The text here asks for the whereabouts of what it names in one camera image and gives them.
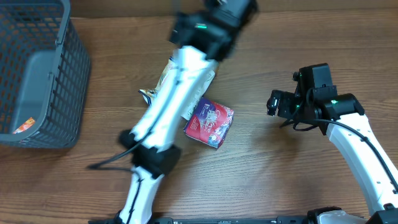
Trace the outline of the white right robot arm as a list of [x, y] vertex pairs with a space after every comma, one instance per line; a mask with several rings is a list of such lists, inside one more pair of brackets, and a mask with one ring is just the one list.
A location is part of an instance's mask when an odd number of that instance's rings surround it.
[[282, 125], [295, 131], [318, 128], [339, 150], [363, 192], [369, 218], [325, 207], [309, 211], [308, 223], [397, 223], [397, 168], [354, 95], [339, 95], [334, 85], [298, 86], [293, 93], [273, 90], [267, 114], [284, 118]]

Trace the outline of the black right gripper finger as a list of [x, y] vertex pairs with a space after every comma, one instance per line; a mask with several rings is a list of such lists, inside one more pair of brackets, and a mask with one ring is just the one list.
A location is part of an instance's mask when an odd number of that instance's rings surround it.
[[272, 90], [271, 96], [268, 99], [268, 105], [277, 105], [280, 100], [280, 91], [279, 90]]
[[267, 105], [267, 115], [275, 116], [277, 111], [277, 105]]

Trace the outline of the small orange noodle packet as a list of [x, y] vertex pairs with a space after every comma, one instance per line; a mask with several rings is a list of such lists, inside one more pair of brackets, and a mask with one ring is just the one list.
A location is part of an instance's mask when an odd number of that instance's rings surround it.
[[35, 124], [35, 119], [30, 117], [27, 121], [25, 121], [22, 125], [20, 125], [13, 133], [18, 134], [28, 130]]

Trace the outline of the red purple pad package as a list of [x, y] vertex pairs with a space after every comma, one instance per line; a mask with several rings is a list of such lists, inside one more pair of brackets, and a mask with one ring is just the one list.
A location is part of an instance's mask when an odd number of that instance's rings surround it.
[[234, 110], [202, 97], [184, 127], [184, 133], [218, 149], [233, 123]]

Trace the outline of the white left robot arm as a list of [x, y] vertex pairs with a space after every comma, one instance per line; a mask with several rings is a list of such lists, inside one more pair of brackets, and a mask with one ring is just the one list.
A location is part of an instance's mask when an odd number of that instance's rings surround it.
[[204, 10], [177, 13], [170, 34], [170, 42], [177, 46], [170, 75], [140, 121], [121, 132], [119, 141], [126, 150], [88, 166], [91, 170], [109, 170], [110, 162], [132, 155], [125, 206], [107, 223], [150, 221], [159, 185], [181, 155], [174, 139], [184, 109], [209, 72], [231, 53], [239, 33], [257, 11], [255, 0], [230, 0], [205, 1]]

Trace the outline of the grey plastic mesh basket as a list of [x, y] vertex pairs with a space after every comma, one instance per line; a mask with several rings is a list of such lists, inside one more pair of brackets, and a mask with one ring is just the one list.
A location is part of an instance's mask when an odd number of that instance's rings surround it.
[[[73, 147], [80, 134], [90, 56], [67, 0], [1, 1], [1, 144]], [[35, 124], [13, 132], [30, 117]]]

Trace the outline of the yellow snack chip bag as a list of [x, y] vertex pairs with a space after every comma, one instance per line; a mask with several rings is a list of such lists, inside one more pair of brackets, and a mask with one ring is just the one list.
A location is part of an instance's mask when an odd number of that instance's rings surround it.
[[[156, 87], [155, 88], [151, 88], [151, 89], [141, 89], [141, 90], [139, 90], [139, 93], [143, 96], [144, 100], [146, 101], [146, 103], [149, 106], [157, 98], [157, 95], [159, 94], [159, 91], [162, 88], [163, 82], [169, 76], [170, 71], [174, 69], [175, 64], [176, 63], [175, 63], [174, 58], [170, 57], [169, 61], [168, 61], [168, 64], [164, 68]], [[208, 74], [206, 75], [205, 82], [202, 84], [202, 86], [198, 87], [195, 90], [195, 92], [194, 92], [193, 96], [191, 97], [189, 103], [185, 107], [185, 109], [184, 109], [184, 111], [182, 113], [182, 118], [184, 118], [185, 120], [189, 120], [192, 117], [194, 109], [196, 108], [200, 98], [205, 94], [205, 92], [207, 91], [208, 87], [211, 85], [213, 79], [216, 77], [217, 71], [218, 71], [218, 69], [210, 70], [208, 72]]]

